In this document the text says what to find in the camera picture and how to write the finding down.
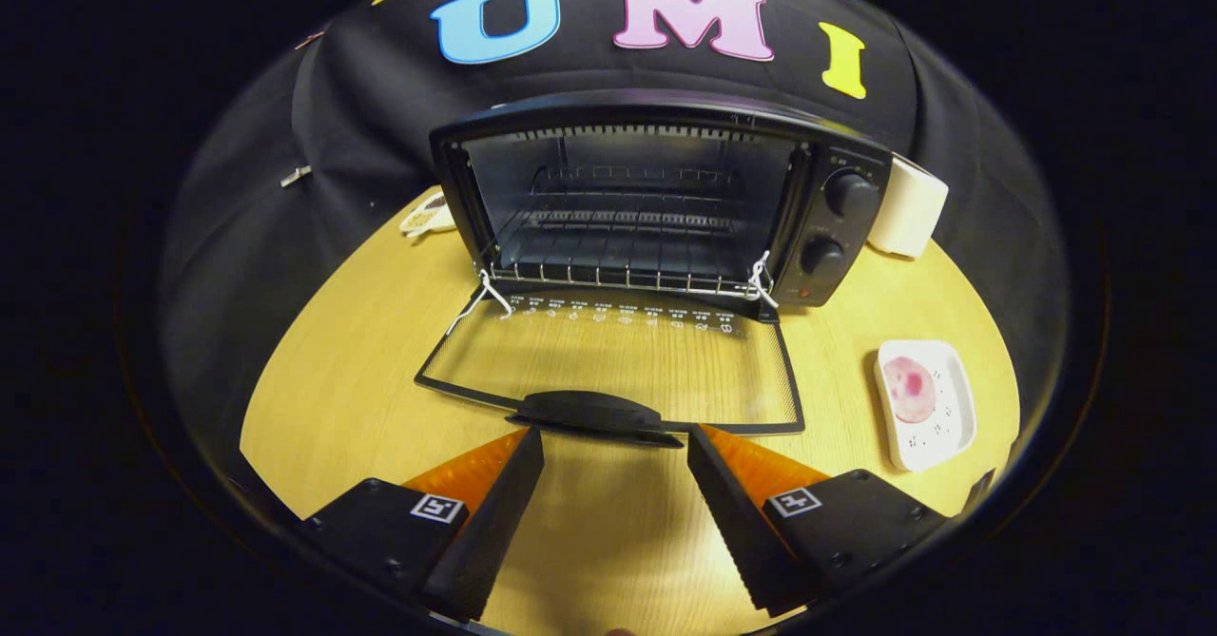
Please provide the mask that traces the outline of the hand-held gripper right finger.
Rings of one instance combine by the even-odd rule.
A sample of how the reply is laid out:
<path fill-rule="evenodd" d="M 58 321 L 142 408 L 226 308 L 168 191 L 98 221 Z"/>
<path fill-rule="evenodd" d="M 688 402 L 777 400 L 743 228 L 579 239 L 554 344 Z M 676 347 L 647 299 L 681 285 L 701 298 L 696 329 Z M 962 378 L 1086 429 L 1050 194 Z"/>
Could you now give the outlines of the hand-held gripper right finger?
<path fill-rule="evenodd" d="M 688 432 L 688 468 L 770 617 L 853 591 L 948 519 L 868 469 L 828 475 L 712 424 Z"/>

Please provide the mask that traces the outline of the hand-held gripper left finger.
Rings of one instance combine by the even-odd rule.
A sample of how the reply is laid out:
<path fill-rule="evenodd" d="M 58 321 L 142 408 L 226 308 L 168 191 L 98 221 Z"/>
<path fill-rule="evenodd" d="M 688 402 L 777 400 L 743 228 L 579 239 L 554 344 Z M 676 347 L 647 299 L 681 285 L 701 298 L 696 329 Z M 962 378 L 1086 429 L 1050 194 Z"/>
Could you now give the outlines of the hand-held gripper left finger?
<path fill-rule="evenodd" d="M 544 468 L 523 428 L 406 483 L 366 477 L 301 522 L 330 561 L 413 608 L 477 621 Z"/>

